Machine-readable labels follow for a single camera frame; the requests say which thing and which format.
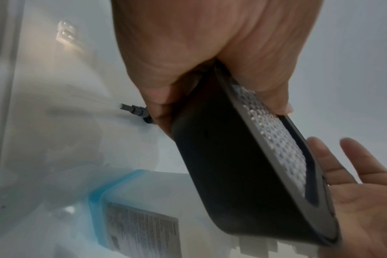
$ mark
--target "bottle label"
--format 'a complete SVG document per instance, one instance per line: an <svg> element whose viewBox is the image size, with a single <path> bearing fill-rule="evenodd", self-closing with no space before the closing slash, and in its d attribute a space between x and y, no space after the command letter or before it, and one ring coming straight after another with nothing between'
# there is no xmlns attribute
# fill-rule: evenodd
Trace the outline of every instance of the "bottle label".
<svg viewBox="0 0 387 258"><path fill-rule="evenodd" d="M177 218L116 203L105 213L112 250L130 258L182 258Z"/></svg>

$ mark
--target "palm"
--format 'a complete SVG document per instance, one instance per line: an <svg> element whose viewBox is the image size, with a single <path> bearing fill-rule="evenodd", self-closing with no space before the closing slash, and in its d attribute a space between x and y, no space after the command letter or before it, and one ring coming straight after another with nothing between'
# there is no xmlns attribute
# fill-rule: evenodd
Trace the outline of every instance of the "palm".
<svg viewBox="0 0 387 258"><path fill-rule="evenodd" d="M324 258L387 258L387 169L362 145L343 139L341 147L354 165L363 184L339 163L317 138L308 139L330 185L343 244L322 249Z"/></svg>

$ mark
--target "clear plastic object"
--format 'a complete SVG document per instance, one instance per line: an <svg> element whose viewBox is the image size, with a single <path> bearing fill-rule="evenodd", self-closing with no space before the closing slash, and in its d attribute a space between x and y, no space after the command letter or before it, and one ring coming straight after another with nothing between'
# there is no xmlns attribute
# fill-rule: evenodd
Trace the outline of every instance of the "clear plastic object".
<svg viewBox="0 0 387 258"><path fill-rule="evenodd" d="M93 191L89 204L99 244L130 258L268 258L277 252L275 240L217 228L189 174L136 170Z"/></svg>

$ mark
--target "hand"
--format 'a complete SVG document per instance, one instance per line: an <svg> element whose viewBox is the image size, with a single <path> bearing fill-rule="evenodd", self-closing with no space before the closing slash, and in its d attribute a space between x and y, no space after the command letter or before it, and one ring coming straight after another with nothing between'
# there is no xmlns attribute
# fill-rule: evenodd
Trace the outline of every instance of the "hand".
<svg viewBox="0 0 387 258"><path fill-rule="evenodd" d="M111 0L118 46L151 116L171 134L172 104L218 59L276 114L322 0Z"/></svg>
<svg viewBox="0 0 387 258"><path fill-rule="evenodd" d="M340 142L362 184L318 138L307 140L325 171L343 235L339 249L321 249L324 258L387 258L387 169L352 139Z"/></svg>

